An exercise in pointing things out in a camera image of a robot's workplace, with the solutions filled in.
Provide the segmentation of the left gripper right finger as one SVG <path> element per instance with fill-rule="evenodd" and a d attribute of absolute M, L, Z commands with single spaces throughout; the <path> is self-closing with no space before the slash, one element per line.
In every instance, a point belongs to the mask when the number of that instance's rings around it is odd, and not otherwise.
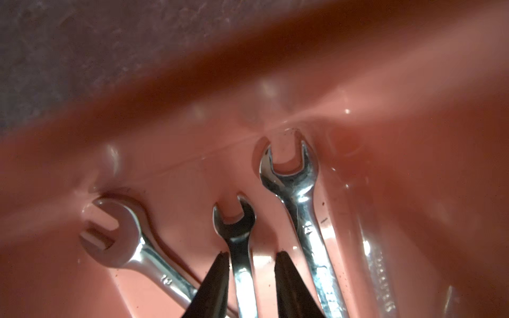
<path fill-rule="evenodd" d="M 324 318 L 324 314 L 314 301 L 309 289 L 306 287 L 286 251 L 277 253 L 274 273 L 279 317 Z"/>

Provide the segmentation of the pink plastic storage box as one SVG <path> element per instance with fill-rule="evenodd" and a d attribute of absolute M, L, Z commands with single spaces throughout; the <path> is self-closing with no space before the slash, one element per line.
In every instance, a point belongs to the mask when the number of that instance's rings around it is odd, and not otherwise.
<path fill-rule="evenodd" d="M 260 317 L 276 254 L 314 289 L 286 209 L 260 180 L 297 140 L 318 161 L 315 216 L 351 317 L 380 317 L 368 263 L 400 317 L 508 316 L 508 2 L 336 1 L 229 35 L 1 140 L 2 317 L 181 317 L 80 234 L 119 224 L 105 193 L 145 209 L 196 282 L 227 250 L 213 207 L 253 206 Z"/>

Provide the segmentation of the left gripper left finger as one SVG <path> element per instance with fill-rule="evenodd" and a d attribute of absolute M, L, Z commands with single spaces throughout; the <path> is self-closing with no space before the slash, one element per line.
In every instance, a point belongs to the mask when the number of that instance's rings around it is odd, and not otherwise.
<path fill-rule="evenodd" d="M 229 253 L 219 253 L 182 318 L 226 317 L 229 271 Z"/>

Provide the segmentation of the small combination wrench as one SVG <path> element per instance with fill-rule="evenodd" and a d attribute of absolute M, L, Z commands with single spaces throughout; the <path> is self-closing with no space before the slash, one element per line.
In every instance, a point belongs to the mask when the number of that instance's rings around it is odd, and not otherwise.
<path fill-rule="evenodd" d="M 159 247 L 145 208 L 133 198 L 102 196 L 93 205 L 118 222 L 115 230 L 92 223 L 80 233 L 84 250 L 101 265 L 138 272 L 186 311 L 202 282 L 191 277 Z M 228 308 L 226 317 L 235 317 Z"/>

